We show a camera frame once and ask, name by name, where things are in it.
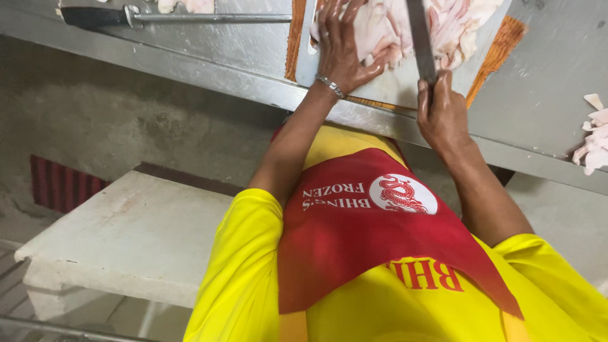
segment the stainless steel table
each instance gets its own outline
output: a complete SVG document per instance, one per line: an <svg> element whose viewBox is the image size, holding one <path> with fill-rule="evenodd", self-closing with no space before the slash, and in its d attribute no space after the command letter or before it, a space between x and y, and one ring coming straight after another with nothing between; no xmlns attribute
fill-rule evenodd
<svg viewBox="0 0 608 342"><path fill-rule="evenodd" d="M156 11L143 0L60 1ZM65 25L56 7L48 0L3 0L0 34L287 110L306 94L283 78L289 24L165 24L95 33ZM216 0L216 11L291 13L291 1ZM471 135L490 164L608 195L606 170L585 176L568 158L583 143L581 125L592 112L583 95L597 92L608 103L608 2L514 0L508 14L530 32L473 103ZM426 146L414 112L340 101L328 120Z"/></svg>

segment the hand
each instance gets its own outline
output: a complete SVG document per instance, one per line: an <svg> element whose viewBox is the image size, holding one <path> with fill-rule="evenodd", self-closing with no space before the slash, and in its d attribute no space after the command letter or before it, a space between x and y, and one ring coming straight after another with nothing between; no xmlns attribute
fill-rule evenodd
<svg viewBox="0 0 608 342"><path fill-rule="evenodd" d="M342 21L338 18L343 0L326 0L318 16L321 61L319 74L340 87L346 95L384 72L385 50L364 67L357 57L353 21L365 0L351 0Z"/></svg>
<svg viewBox="0 0 608 342"><path fill-rule="evenodd" d="M465 97L452 90L451 71L439 73L433 94L429 105L429 85L418 81L416 121L422 136L446 162L449 157L461 156L475 142L469 136Z"/></svg>

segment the red apron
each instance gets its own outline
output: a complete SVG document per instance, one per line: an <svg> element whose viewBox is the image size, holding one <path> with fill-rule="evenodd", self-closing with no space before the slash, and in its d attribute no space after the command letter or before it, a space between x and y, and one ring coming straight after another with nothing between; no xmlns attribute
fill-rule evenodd
<svg viewBox="0 0 608 342"><path fill-rule="evenodd" d="M305 170L278 244L279 313L310 308L360 274L402 257L456 268L523 319L488 255L448 206L377 148Z"/></svg>

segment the metal bracelet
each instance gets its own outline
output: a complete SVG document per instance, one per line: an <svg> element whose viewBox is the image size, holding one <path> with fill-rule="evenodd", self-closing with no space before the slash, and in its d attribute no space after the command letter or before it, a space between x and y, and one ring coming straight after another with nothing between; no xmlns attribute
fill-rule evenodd
<svg viewBox="0 0 608 342"><path fill-rule="evenodd" d="M344 98L344 93L340 90L340 87L338 87L337 84L335 84L334 82L330 81L327 77L321 75L321 74L316 74L314 76L315 79L318 79L319 81L325 83L328 87L330 87L331 90L333 90L336 95L338 95L338 99L343 99Z"/></svg>

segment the yellow shirt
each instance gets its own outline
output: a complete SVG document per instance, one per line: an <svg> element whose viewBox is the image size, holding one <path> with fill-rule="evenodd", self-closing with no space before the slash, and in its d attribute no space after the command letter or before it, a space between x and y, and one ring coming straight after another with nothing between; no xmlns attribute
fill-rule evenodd
<svg viewBox="0 0 608 342"><path fill-rule="evenodd" d="M328 145L342 147L328 153ZM354 153L353 146L382 148L402 163L383 138L324 126L306 166ZM278 340L281 233L282 209L271 194L248 189L234 198L184 341ZM522 234L494 248L478 243L517 298L530 340L608 341L608 302L547 242ZM506 341L505 319L458 270L411 257L365 272L306 311L309 341L332 342Z"/></svg>

